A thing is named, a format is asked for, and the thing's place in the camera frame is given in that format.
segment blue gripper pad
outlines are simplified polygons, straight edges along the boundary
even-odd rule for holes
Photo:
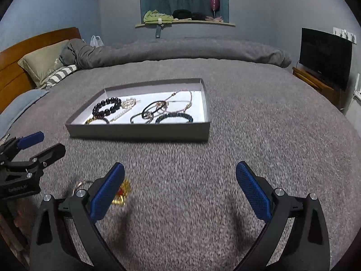
[[[96,195],[93,197],[90,203],[90,218],[95,224],[98,220],[102,220],[108,211],[111,202],[113,201],[119,186],[123,183],[125,177],[124,166],[120,163],[116,163],[100,187]]]
[[[270,200],[263,192],[256,179],[242,162],[236,167],[236,178],[249,201],[257,218],[266,223],[272,218],[270,211]]]
[[[43,140],[44,134],[41,131],[30,134],[29,136],[24,136],[23,138],[19,138],[18,149],[27,149],[33,145],[41,143]]]

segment television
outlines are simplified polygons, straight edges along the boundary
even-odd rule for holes
[[[302,28],[300,63],[318,73],[324,84],[346,90],[350,75],[352,42],[342,37]]]

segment black bead bracelet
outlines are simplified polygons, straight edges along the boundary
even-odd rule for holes
[[[171,113],[167,113],[167,114],[163,114],[163,115],[159,116],[156,120],[156,124],[159,124],[165,118],[171,118],[171,117],[183,117],[185,119],[188,119],[187,123],[193,122],[193,117],[190,116],[189,114],[186,114],[183,112],[171,112]]]
[[[105,109],[104,111],[100,111],[99,109],[104,107],[105,105],[114,104],[109,109]],[[93,108],[93,116],[104,117],[109,116],[110,114],[115,113],[116,110],[119,110],[122,105],[122,100],[119,98],[108,98],[105,101],[101,101],[96,104]]]

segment blue beaded bracelet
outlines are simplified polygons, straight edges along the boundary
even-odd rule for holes
[[[183,117],[185,119],[188,119],[187,123],[193,122],[193,117],[190,116],[189,114],[186,114],[183,112],[171,112],[171,113],[167,113],[167,114],[163,114],[163,115],[159,116],[156,120],[156,124],[159,124],[165,118],[171,118],[171,117]]]

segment gold pendant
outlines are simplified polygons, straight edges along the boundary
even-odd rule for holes
[[[125,178],[111,203],[114,205],[125,206],[127,196],[129,195],[130,192],[131,192],[130,181],[127,178]]]

